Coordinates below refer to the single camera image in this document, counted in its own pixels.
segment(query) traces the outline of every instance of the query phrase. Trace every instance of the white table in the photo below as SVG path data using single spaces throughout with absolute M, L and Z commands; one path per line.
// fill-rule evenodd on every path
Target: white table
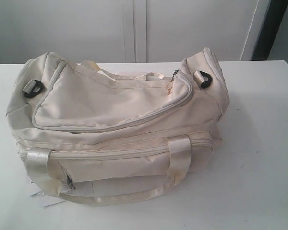
M 288 230 L 288 65 L 221 62 L 231 104 L 207 169 L 135 204 L 47 208 L 25 195 L 25 169 L 5 119 L 23 65 L 0 65 L 0 229 Z M 102 64 L 113 72 L 170 75 L 179 63 Z

